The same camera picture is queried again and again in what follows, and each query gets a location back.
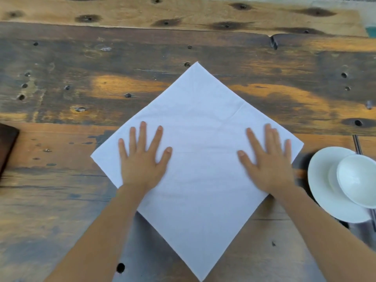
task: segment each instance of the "finger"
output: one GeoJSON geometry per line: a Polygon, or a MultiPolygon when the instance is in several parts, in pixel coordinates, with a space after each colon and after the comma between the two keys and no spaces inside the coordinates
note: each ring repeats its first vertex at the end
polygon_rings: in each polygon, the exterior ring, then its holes
{"type": "Polygon", "coordinates": [[[122,161],[128,158],[127,151],[125,150],[124,140],[122,138],[119,138],[119,153],[122,161]]]}
{"type": "Polygon", "coordinates": [[[276,150],[279,154],[283,154],[281,147],[281,140],[279,138],[279,133],[276,128],[273,129],[274,143],[276,145],[276,150]]]}
{"type": "Polygon", "coordinates": [[[285,156],[287,157],[288,161],[291,162],[291,140],[287,139],[285,141],[285,156]]]}
{"type": "Polygon", "coordinates": [[[151,152],[154,155],[154,158],[155,158],[155,154],[157,153],[159,143],[161,142],[162,134],[163,134],[163,127],[159,126],[157,131],[155,132],[155,136],[154,136],[152,143],[150,144],[150,147],[148,149],[148,152],[151,152]]]}
{"type": "Polygon", "coordinates": [[[248,174],[252,177],[252,175],[257,170],[257,166],[252,163],[248,155],[242,150],[238,150],[238,157],[239,157],[239,161],[241,162],[241,164],[247,170],[248,174]]]}
{"type": "Polygon", "coordinates": [[[276,144],[274,143],[273,131],[270,124],[265,125],[265,146],[268,153],[275,154],[277,152],[276,144]]]}
{"type": "Polygon", "coordinates": [[[146,123],[144,121],[140,124],[140,134],[138,136],[137,151],[145,151],[146,147],[146,123]]]}
{"type": "Polygon", "coordinates": [[[136,152],[137,143],[136,143],[136,128],[131,127],[129,130],[129,156],[136,152]]]}
{"type": "Polygon", "coordinates": [[[167,163],[170,161],[172,155],[172,147],[167,147],[165,151],[163,152],[162,158],[158,163],[158,167],[160,170],[162,170],[163,173],[165,173],[167,168],[167,163]]]}
{"type": "Polygon", "coordinates": [[[247,137],[249,140],[249,143],[251,144],[253,148],[253,152],[256,155],[257,161],[259,161],[260,156],[264,154],[264,150],[262,149],[260,142],[257,140],[255,134],[252,132],[250,128],[247,128],[247,137]]]}

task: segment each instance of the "teal object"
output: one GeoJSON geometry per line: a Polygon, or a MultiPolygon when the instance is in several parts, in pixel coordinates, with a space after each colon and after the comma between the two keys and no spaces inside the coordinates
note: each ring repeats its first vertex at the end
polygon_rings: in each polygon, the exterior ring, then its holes
{"type": "Polygon", "coordinates": [[[369,37],[376,38],[376,27],[368,27],[365,29],[367,30],[369,37]]]}

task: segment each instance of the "forearm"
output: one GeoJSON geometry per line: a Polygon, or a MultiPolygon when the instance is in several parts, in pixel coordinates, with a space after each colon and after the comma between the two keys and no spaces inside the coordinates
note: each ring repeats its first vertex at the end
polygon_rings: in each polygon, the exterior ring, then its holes
{"type": "Polygon", "coordinates": [[[376,280],[376,254],[299,187],[273,194],[306,242],[328,282],[376,280]]]}
{"type": "Polygon", "coordinates": [[[132,219],[144,194],[122,186],[74,247],[45,280],[111,281],[132,219]]]}

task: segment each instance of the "weathered wood surface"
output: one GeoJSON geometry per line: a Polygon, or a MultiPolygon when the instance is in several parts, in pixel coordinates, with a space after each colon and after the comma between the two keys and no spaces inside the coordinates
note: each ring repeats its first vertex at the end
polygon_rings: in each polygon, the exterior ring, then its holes
{"type": "MultiPolygon", "coordinates": [[[[0,23],[0,121],[21,130],[0,181],[1,280],[48,275],[115,194],[90,154],[186,62],[200,61],[305,143],[293,164],[300,185],[313,153],[354,149],[352,133],[376,159],[375,109],[365,106],[376,103],[376,41],[273,39],[276,50],[269,37],[247,33],[0,23]]],[[[196,281],[140,216],[121,261],[127,270],[115,280],[196,281]]],[[[289,217],[268,198],[207,281],[318,281],[315,267],[289,217]]]]}
{"type": "Polygon", "coordinates": [[[368,34],[355,10],[225,0],[0,0],[0,20],[273,35],[368,34]]]}

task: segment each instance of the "hand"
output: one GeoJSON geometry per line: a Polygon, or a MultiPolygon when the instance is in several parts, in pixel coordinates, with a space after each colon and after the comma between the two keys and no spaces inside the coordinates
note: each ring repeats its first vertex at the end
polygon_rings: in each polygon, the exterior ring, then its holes
{"type": "Polygon", "coordinates": [[[266,152],[250,128],[247,128],[247,137],[255,152],[257,164],[253,164],[242,150],[238,151],[238,156],[255,185],[272,195],[276,191],[294,186],[291,140],[286,140],[285,153],[283,153],[278,131],[271,128],[270,124],[265,126],[266,152]]]}
{"type": "Polygon", "coordinates": [[[129,131],[129,155],[125,150],[123,139],[119,139],[123,185],[140,188],[146,194],[159,183],[166,172],[167,163],[172,154],[172,148],[167,147],[160,162],[155,162],[155,154],[161,142],[162,133],[163,128],[159,126],[148,151],[146,151],[146,123],[141,122],[137,143],[136,128],[131,127],[129,131]]]}

